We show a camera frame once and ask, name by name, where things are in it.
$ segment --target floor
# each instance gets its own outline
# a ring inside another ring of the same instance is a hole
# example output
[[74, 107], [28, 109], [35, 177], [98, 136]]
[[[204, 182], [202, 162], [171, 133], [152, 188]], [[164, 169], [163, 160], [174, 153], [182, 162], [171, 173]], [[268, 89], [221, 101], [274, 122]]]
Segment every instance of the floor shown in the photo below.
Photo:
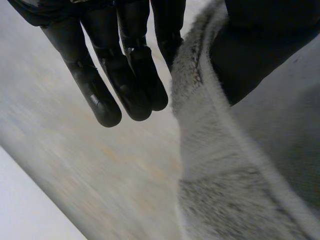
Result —
[[[207, 1], [187, 1], [183, 34]], [[41, 30], [7, 1], [0, 2], [0, 16], [0, 145], [87, 239], [179, 240], [179, 129], [171, 109], [144, 122], [124, 114], [117, 127], [100, 126]], [[169, 91], [152, 17], [148, 24]]]

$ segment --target gloved hand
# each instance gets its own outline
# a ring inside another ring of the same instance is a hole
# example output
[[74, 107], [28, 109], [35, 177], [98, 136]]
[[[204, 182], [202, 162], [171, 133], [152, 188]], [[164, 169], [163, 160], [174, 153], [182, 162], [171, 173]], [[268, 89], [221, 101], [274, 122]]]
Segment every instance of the gloved hand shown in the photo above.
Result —
[[[81, 24], [133, 120], [143, 121], [152, 110], [160, 111], [167, 106], [168, 95], [146, 42], [149, 0], [8, 1], [30, 24], [41, 27], [61, 54], [101, 125], [117, 125], [122, 113], [94, 66]], [[158, 46], [171, 70], [182, 43], [180, 30], [186, 0], [151, 0], [151, 4]], [[119, 44], [119, 30], [125, 55]]]

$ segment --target glove finger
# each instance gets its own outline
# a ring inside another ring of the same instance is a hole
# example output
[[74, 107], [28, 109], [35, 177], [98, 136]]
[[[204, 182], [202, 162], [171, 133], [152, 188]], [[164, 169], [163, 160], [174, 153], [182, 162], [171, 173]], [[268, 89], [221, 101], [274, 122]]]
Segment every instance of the glove finger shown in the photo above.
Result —
[[146, 93], [152, 110], [163, 110], [168, 105], [168, 95], [146, 41], [149, 0], [119, 0], [116, 9], [122, 45], [130, 66]]
[[177, 50], [183, 42], [180, 30], [184, 24], [186, 0], [151, 0], [151, 5], [157, 43], [171, 72]]
[[81, 17], [81, 22], [128, 115], [136, 121], [146, 120], [151, 115], [151, 105], [122, 53], [116, 8], [105, 7], [88, 11]]
[[117, 125], [122, 118], [120, 108], [94, 66], [80, 21], [68, 18], [41, 29], [61, 54], [99, 123]]

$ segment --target blurred ground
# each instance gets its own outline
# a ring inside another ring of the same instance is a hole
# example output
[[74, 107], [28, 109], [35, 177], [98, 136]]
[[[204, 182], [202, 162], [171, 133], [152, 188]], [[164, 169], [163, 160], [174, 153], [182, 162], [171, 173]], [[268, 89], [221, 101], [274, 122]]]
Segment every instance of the blurred ground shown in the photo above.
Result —
[[[207, 1], [187, 0], [183, 34]], [[179, 130], [171, 109], [145, 122], [123, 114], [117, 127], [103, 128], [41, 30], [7, 1], [0, 16], [0, 145], [89, 240], [180, 239]], [[152, 16], [147, 38], [169, 92]]]

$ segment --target gray fleece fabric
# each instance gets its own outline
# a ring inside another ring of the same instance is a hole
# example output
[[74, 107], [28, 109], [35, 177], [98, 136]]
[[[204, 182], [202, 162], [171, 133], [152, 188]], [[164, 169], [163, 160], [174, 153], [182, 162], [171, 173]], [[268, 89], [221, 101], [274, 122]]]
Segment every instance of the gray fleece fabric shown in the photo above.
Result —
[[[208, 57], [227, 20], [224, 1], [211, 2], [172, 70], [183, 237], [319, 240], [320, 71], [310, 62], [319, 37], [230, 107]], [[289, 71], [295, 61], [305, 63]]]

